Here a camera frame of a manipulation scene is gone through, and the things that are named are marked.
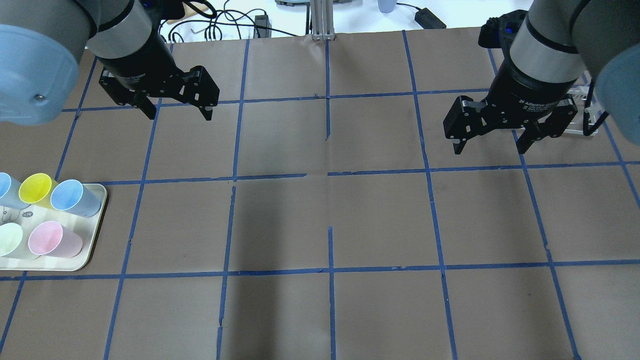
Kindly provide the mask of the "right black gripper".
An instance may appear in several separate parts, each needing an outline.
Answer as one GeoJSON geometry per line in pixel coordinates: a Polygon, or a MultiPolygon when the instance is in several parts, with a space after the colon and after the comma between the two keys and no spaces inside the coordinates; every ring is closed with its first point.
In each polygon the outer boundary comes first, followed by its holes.
{"type": "Polygon", "coordinates": [[[443,120],[445,137],[460,155],[468,140],[496,129],[525,127],[516,141],[523,155],[545,137],[563,135],[578,113],[572,97],[564,97],[566,84],[538,80],[513,63],[502,63],[489,92],[480,101],[457,96],[443,120]],[[538,120],[547,116],[542,122],[538,120]]]}

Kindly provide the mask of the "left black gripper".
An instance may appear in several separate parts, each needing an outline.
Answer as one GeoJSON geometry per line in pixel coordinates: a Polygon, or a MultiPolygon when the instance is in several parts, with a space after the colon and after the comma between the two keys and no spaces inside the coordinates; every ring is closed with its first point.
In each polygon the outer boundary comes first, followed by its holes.
{"type": "Polygon", "coordinates": [[[150,98],[168,97],[197,107],[206,121],[212,121],[220,88],[201,65],[189,71],[178,68],[160,34],[151,34],[130,55],[98,61],[103,64],[100,86],[117,105],[131,105],[154,120],[157,108],[150,98]]]}

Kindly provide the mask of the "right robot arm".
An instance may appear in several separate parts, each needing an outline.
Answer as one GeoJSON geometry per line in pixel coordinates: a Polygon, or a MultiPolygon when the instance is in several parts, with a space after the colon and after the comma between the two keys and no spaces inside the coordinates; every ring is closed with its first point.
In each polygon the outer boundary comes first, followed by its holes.
{"type": "Polygon", "coordinates": [[[520,154],[562,136],[578,111],[570,88],[585,72],[591,82],[584,107],[597,100],[603,112],[594,124],[583,116],[583,134],[612,117],[638,145],[639,36],[637,0],[535,0],[526,11],[490,18],[478,45],[501,49],[503,62],[483,100],[458,96],[446,114],[443,131],[454,153],[498,129],[524,129],[520,154]]]}

